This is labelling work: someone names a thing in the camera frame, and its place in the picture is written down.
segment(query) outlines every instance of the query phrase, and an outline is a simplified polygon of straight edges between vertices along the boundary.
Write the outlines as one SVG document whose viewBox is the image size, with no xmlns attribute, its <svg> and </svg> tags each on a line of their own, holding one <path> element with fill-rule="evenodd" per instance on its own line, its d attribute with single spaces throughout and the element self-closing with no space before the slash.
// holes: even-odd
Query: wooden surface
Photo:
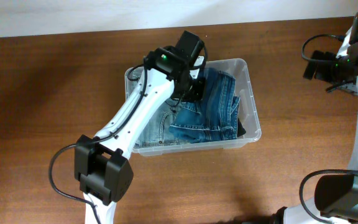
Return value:
<svg viewBox="0 0 358 224">
<path fill-rule="evenodd" d="M 346 168 L 357 98 L 302 78 L 302 43 L 344 34 L 352 18 L 189 27 L 210 60 L 243 58 L 262 137 L 241 149 L 133 154 L 135 177 L 115 223 L 214 223 L 271 215 L 299 204 L 311 171 Z M 56 194 L 47 167 L 62 146 L 92 136 L 124 102 L 124 72 L 148 51 L 173 45 L 185 28 L 0 39 L 0 223 L 83 223 L 85 206 Z M 336 52 L 321 39 L 312 49 Z M 81 196 L 73 151 L 55 166 L 56 184 Z M 316 179 L 307 185 L 307 197 Z"/>
</svg>

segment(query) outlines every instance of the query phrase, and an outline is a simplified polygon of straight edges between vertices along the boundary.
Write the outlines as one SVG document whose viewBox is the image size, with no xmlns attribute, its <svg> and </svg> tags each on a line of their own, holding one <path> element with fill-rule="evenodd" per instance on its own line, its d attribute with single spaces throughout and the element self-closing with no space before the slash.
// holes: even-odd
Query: white wall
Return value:
<svg viewBox="0 0 358 224">
<path fill-rule="evenodd" d="M 0 0 L 0 37 L 353 16 L 358 0 Z"/>
</svg>

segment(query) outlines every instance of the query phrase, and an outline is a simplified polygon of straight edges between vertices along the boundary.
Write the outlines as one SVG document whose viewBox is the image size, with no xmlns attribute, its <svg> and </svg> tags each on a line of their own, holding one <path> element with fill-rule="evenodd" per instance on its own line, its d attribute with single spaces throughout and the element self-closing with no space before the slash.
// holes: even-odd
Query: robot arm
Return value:
<svg viewBox="0 0 358 224">
<path fill-rule="evenodd" d="M 113 223 L 116 202 L 129 188 L 133 171 L 129 158 L 136 140 L 153 114 L 168 98 L 197 101 L 204 82 L 198 78 L 205 58 L 204 43 L 185 31 L 175 47 L 158 48 L 144 58 L 144 71 L 122 108 L 94 139 L 82 136 L 75 147 L 75 178 L 80 181 L 86 204 L 85 223 Z"/>
<path fill-rule="evenodd" d="M 330 53 L 318 52 L 313 55 L 314 59 L 318 60 L 337 60 L 338 63 L 345 61 L 358 66 L 358 13 L 355 16 L 352 29 L 347 32 L 342 47 L 334 58 Z M 338 86 L 337 89 L 358 95 L 358 74 L 355 74 L 357 75 L 355 82 L 346 82 L 347 78 L 357 72 L 355 66 L 338 68 L 338 65 L 335 64 L 316 65 L 311 63 L 308 68 L 314 67 L 314 73 L 312 75 L 305 73 L 304 77 L 314 76 Z M 358 170 L 358 116 L 356 139 L 348 169 Z M 327 175 L 320 178 L 314 198 L 305 203 L 310 212 L 322 220 L 331 223 L 358 223 L 358 175 Z M 280 223 L 284 224 L 320 223 L 308 215 L 301 205 L 286 208 L 278 215 L 282 217 L 279 218 Z"/>
</svg>

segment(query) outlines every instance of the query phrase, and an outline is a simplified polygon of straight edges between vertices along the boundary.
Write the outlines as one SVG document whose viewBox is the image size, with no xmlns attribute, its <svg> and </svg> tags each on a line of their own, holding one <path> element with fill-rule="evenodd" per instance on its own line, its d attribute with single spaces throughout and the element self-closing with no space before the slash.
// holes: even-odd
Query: denim fabric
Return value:
<svg viewBox="0 0 358 224">
<path fill-rule="evenodd" d="M 132 73 L 132 78 L 140 77 L 143 68 L 138 68 Z M 130 82 L 128 92 L 132 93 L 137 82 Z M 176 138 L 169 132 L 169 125 L 175 120 L 178 110 L 181 109 L 181 103 L 178 106 L 176 101 L 167 100 L 154 113 L 150 121 L 147 123 L 145 129 L 140 134 L 136 141 L 135 148 L 154 147 L 154 146 L 172 146 L 179 144 L 186 144 L 188 142 Z"/>
<path fill-rule="evenodd" d="M 169 127 L 175 138 L 190 143 L 237 139 L 237 115 L 240 99 L 234 96 L 234 77 L 206 68 L 203 99 L 197 103 L 183 103 L 176 120 Z"/>
</svg>

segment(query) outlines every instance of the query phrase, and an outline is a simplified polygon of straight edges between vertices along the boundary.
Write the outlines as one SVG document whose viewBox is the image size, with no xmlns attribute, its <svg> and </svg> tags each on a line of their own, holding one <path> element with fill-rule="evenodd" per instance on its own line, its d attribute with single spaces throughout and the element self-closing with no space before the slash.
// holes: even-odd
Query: plastic bin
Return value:
<svg viewBox="0 0 358 224">
<path fill-rule="evenodd" d="M 207 62 L 206 67 L 212 67 L 228 74 L 231 74 L 236 78 L 236 90 L 235 95 L 240 96 L 240 107 L 238 118 L 244 129 L 247 131 L 245 135 L 234 140 L 227 141 L 215 141 L 215 142 L 203 142 L 196 144 L 184 144 L 177 146 L 158 146 L 158 147 L 145 147 L 134 149 L 133 152 L 139 153 L 142 156 L 156 156 L 164 153 L 171 152 L 185 152 L 185 151 L 197 151 L 207 149 L 232 149 L 239 148 L 247 144 L 248 142 L 256 142 L 262 135 L 260 129 L 258 113 L 256 110 L 254 94 L 252 92 L 251 82 L 249 80 L 247 63 L 240 58 L 218 60 Z M 142 72 L 143 68 L 138 68 L 134 71 L 136 73 Z M 125 76 L 125 91 L 126 99 L 130 95 L 129 81 Z"/>
</svg>

